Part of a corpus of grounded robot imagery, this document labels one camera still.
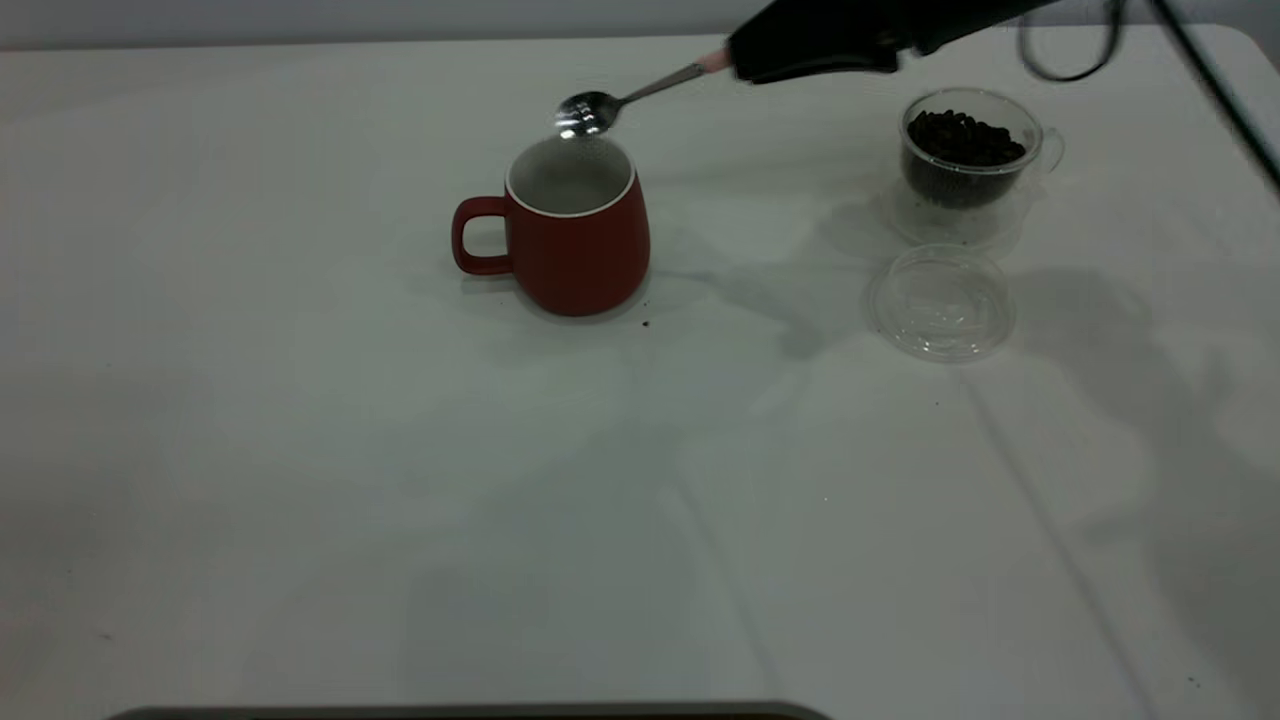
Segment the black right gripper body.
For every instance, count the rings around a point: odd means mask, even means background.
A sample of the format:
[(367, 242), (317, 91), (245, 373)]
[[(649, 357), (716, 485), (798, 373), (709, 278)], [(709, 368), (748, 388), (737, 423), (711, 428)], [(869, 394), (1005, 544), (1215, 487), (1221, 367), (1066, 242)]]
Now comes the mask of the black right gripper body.
[(1053, 1), (905, 1), (909, 47), (919, 55), (938, 51), (946, 44), (1014, 20)]

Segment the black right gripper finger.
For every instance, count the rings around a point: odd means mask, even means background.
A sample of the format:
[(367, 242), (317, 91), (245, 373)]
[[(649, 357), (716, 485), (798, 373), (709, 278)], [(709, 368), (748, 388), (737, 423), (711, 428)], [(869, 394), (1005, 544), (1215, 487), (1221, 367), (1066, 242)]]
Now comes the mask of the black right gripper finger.
[(772, 1), (728, 36), (736, 73), (769, 60), (900, 53), (901, 27), (884, 1)]
[(836, 73), (878, 73), (892, 74), (899, 70), (899, 54), (887, 53), (844, 53), (824, 56), (792, 58), (769, 60), (749, 73), (750, 85), (774, 85), (791, 79)]

